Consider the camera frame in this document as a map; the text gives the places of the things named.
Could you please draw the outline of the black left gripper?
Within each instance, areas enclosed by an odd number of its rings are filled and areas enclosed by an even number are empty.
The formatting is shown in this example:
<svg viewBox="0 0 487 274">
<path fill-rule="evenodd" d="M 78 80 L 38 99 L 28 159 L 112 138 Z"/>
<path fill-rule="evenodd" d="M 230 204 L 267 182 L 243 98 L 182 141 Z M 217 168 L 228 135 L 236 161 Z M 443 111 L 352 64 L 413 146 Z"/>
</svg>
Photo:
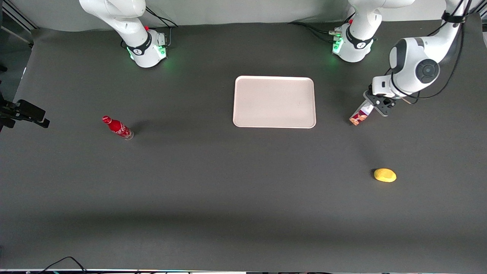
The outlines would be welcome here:
<svg viewBox="0 0 487 274">
<path fill-rule="evenodd" d="M 373 102 L 394 102 L 394 99 L 382 95 L 373 95 L 371 91 L 364 92 L 364 98 L 372 104 Z M 375 109 L 382 113 L 382 104 L 374 104 Z"/>
</svg>

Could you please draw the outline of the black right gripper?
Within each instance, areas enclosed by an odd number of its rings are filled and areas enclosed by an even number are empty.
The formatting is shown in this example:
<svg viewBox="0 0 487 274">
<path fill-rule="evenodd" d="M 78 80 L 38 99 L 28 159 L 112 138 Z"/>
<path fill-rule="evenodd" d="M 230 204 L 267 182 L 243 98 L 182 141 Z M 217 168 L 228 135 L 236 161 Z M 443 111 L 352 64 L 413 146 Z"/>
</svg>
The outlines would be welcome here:
<svg viewBox="0 0 487 274">
<path fill-rule="evenodd" d="M 46 113 L 45 110 L 23 99 L 18 100 L 17 102 L 8 101 L 3 97 L 3 95 L 0 96 L 1 127 L 14 128 L 16 122 L 13 117 L 16 115 L 16 108 L 20 115 L 34 120 L 35 124 L 41 126 L 42 128 L 49 127 L 50 120 L 44 119 Z"/>
</svg>

